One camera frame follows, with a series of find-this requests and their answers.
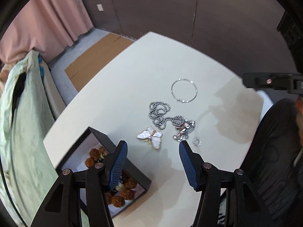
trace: pink curtain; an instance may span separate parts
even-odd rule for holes
[[[82,0],[30,0],[1,39],[0,60],[19,61],[34,49],[48,62],[92,27]]]

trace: green cloth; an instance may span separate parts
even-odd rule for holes
[[[12,126],[12,94],[19,75],[27,72]],[[40,77],[38,53],[30,51],[9,74],[0,98],[0,153],[6,182],[27,226],[58,175],[45,150],[43,139],[54,124]],[[0,198],[18,226],[23,226],[0,180]],[[88,226],[83,216],[84,226]]]

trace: blue gripper pad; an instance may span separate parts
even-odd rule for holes
[[[197,190],[199,185],[197,182],[196,169],[194,168],[194,165],[191,162],[191,159],[184,147],[183,142],[180,142],[180,144],[179,144],[179,155],[180,155],[189,185],[192,186],[194,188],[194,190]]]
[[[119,183],[119,178],[120,178],[120,175],[121,175],[124,163],[125,163],[127,151],[128,151],[127,143],[124,142],[124,144],[117,156],[117,159],[110,171],[109,188],[111,190],[113,190]]]

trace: black pants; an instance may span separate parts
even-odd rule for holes
[[[241,166],[272,218],[282,226],[293,213],[294,205],[301,204],[303,158],[293,167],[294,159],[302,148],[296,114],[292,100],[283,99],[273,105],[258,126]]]

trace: light switch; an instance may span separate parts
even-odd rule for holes
[[[99,10],[99,11],[103,11],[102,4],[97,4],[97,7],[98,7],[98,10]]]

